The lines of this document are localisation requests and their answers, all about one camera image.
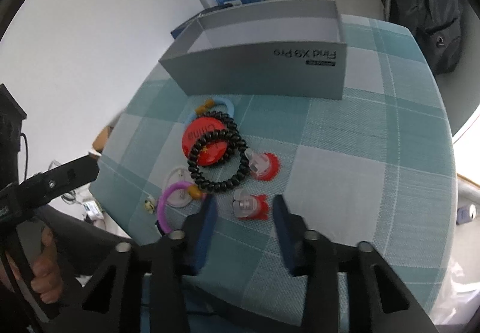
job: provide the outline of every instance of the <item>hand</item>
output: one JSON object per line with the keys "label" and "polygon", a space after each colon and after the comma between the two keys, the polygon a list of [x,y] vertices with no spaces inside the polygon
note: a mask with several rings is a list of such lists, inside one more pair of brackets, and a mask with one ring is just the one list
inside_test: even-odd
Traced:
{"label": "hand", "polygon": [[[44,303],[55,303],[62,296],[63,280],[60,267],[57,264],[57,247],[53,240],[52,231],[46,227],[42,232],[42,254],[34,261],[32,271],[35,278],[32,280],[32,290],[40,294]],[[16,280],[21,280],[20,271],[10,256],[7,255],[11,270]],[[6,273],[0,269],[0,279],[7,288],[11,289]]]}

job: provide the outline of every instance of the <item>teal plaid tablecloth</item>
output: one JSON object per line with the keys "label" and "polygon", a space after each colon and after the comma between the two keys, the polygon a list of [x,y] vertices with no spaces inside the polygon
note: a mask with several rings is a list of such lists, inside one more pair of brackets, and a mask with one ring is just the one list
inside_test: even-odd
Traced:
{"label": "teal plaid tablecloth", "polygon": [[[456,174],[451,132],[430,69],[407,29],[343,16],[347,43],[342,101],[231,95],[248,145],[281,160],[270,183],[243,186],[269,201],[284,194],[292,212],[335,242],[372,241],[423,307],[436,299],[452,242]],[[121,116],[91,187],[95,198],[137,242],[156,241],[155,216],[143,208],[165,176],[186,164],[183,121],[207,96],[187,97],[161,66]],[[233,160],[208,171],[231,175]],[[220,194],[208,262],[192,281],[247,310],[299,324],[305,278],[282,264],[271,220],[239,221],[232,193]],[[198,204],[169,208],[173,227]],[[345,327],[346,286],[340,284]]]}

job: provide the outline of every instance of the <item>purple ring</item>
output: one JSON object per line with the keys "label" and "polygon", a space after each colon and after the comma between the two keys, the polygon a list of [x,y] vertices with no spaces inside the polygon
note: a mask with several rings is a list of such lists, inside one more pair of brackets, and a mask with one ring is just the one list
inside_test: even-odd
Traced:
{"label": "purple ring", "polygon": [[165,234],[169,234],[172,232],[172,229],[169,226],[169,223],[167,222],[167,218],[165,217],[165,206],[167,205],[167,199],[168,197],[174,193],[175,191],[178,191],[179,189],[187,189],[190,186],[193,186],[193,183],[190,183],[188,181],[177,181],[176,183],[173,183],[171,186],[169,186],[158,198],[157,200],[157,219],[158,219],[158,224],[160,225],[161,229],[164,231]]}

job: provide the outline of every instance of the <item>black backpack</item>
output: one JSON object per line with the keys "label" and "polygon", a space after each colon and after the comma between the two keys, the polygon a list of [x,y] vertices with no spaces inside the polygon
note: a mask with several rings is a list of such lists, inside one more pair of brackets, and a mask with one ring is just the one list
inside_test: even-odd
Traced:
{"label": "black backpack", "polygon": [[462,0],[382,0],[388,21],[410,30],[434,75],[455,69],[461,54]]}

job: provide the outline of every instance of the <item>black beaded bracelet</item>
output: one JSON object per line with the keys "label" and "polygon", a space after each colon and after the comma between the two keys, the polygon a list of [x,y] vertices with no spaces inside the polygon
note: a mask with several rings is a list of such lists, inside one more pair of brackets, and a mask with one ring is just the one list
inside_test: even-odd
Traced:
{"label": "black beaded bracelet", "polygon": [[[198,154],[208,142],[219,140],[227,141],[229,145],[240,152],[240,165],[238,171],[230,179],[222,182],[213,182],[206,179],[203,176],[203,173],[200,172],[200,168],[198,168]],[[233,132],[229,130],[214,130],[213,132],[205,133],[197,139],[188,155],[188,170],[190,171],[191,178],[194,180],[195,184],[204,191],[225,192],[227,189],[234,189],[250,172],[250,168],[248,167],[249,161],[245,155],[246,149],[247,143],[240,137],[240,135],[233,134]]]}
{"label": "black beaded bracelet", "polygon": [[[219,120],[220,122],[222,122],[229,132],[232,132],[233,134],[238,134],[239,133],[239,131],[237,129],[237,124],[233,121],[233,118],[231,118],[230,115],[228,115],[225,112],[207,111],[206,113],[203,113],[199,117],[215,118],[216,120]],[[220,160],[218,160],[216,163],[214,163],[212,165],[208,165],[208,166],[212,167],[212,166],[216,166],[216,165],[225,164],[230,159],[230,157],[232,156],[234,150],[235,150],[235,148],[229,142],[228,146],[226,147],[226,151],[223,154],[223,156],[220,158]]]}

